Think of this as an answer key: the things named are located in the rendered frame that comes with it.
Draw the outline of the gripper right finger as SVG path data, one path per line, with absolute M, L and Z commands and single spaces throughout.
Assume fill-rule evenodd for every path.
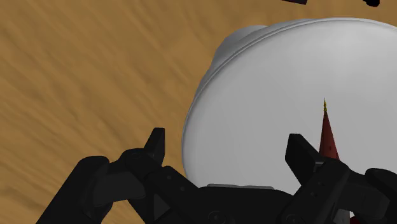
M 301 186 L 277 224 L 333 224 L 339 209 L 353 212 L 360 224 L 397 224 L 397 174 L 354 172 L 321 156 L 300 134 L 289 135 L 285 160 Z

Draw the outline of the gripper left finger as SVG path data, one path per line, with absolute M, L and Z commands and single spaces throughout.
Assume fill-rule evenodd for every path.
M 36 224 L 101 224 L 113 203 L 127 200 L 145 224 L 199 224 L 188 200 L 192 184 L 164 167 L 165 130 L 155 128 L 143 148 L 124 151 L 118 160 L 81 159 Z

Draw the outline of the red pointed pen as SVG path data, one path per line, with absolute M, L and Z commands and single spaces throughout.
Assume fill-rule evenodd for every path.
M 323 106 L 324 106 L 324 113 L 323 113 L 323 124 L 321 131 L 321 140 L 319 145 L 319 153 L 324 157 L 334 158 L 338 160 L 339 155 L 328 117 L 326 100 L 324 100 Z M 355 216 L 350 217 L 350 212 L 343 209 L 339 209 L 336 212 L 333 222 L 335 224 L 361 224 L 357 219 L 357 217 Z

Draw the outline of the white bowl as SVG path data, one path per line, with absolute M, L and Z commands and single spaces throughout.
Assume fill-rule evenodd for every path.
M 186 177 L 295 193 L 288 136 L 314 147 L 328 115 L 341 161 L 397 173 L 397 27 L 359 18 L 245 27 L 216 50 L 186 117 Z

